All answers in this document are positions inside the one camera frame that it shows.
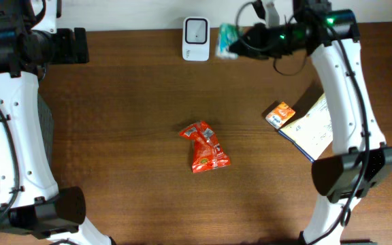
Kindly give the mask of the orange small carton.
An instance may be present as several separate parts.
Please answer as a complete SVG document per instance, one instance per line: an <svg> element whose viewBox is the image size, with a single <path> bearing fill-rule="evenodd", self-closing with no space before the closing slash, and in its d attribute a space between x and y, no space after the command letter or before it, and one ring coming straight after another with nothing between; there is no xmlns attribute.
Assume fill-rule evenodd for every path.
<svg viewBox="0 0 392 245"><path fill-rule="evenodd" d="M273 128L280 129L294 115L295 110L285 102L281 102L265 116L265 119Z"/></svg>

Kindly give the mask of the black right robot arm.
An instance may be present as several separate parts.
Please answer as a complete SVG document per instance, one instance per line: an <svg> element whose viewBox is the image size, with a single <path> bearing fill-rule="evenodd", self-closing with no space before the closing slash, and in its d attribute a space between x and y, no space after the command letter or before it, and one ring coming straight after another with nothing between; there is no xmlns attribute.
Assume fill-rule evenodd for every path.
<svg viewBox="0 0 392 245"><path fill-rule="evenodd" d="M315 160L318 197L298 244L339 244L354 207L392 172L388 146L374 116L361 66L359 27L353 11L329 1L295 1L285 24L270 20L270 7L251 1L260 22L241 33L232 53L274 59L305 50L319 76L333 129L333 156Z"/></svg>

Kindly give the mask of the cream white snack bag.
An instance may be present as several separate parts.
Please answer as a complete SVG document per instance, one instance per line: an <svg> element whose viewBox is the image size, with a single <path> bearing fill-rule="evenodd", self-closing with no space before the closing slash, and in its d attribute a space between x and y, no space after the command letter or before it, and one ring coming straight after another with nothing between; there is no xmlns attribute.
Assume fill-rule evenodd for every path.
<svg viewBox="0 0 392 245"><path fill-rule="evenodd" d="M318 98L303 117L283 126L278 133L292 142L311 163L316 161L333 141L325 94Z"/></svg>

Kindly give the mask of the red snack bag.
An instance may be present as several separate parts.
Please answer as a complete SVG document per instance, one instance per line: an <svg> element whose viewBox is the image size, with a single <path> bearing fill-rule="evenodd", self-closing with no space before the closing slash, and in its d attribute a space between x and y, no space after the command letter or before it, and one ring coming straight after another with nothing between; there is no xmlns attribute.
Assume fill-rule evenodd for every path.
<svg viewBox="0 0 392 245"><path fill-rule="evenodd" d="M181 130L180 136L193 143L191 169L194 174L231 165L229 156L207 122L199 121L189 125Z"/></svg>

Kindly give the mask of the green Kleenex tissue pack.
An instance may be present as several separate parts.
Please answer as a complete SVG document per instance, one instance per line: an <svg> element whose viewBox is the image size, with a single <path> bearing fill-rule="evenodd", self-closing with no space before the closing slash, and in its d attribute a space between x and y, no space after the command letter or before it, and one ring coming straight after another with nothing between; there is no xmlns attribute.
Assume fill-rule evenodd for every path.
<svg viewBox="0 0 392 245"><path fill-rule="evenodd" d="M238 55L231 52L229 47L239 40L239 35L242 35L243 32L244 29L242 27L237 28L234 24L222 23L218 30L215 50L216 57L230 60L237 59Z"/></svg>

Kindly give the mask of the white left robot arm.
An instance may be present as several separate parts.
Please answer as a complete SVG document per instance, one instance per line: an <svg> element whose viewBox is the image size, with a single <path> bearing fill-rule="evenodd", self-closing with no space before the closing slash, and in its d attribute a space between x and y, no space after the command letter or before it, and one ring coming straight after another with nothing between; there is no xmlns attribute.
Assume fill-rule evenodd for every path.
<svg viewBox="0 0 392 245"><path fill-rule="evenodd" d="M0 29L0 232L54 244L112 244L89 221L82 190L60 189L49 165L53 120L38 67L88 62L86 31Z"/></svg>

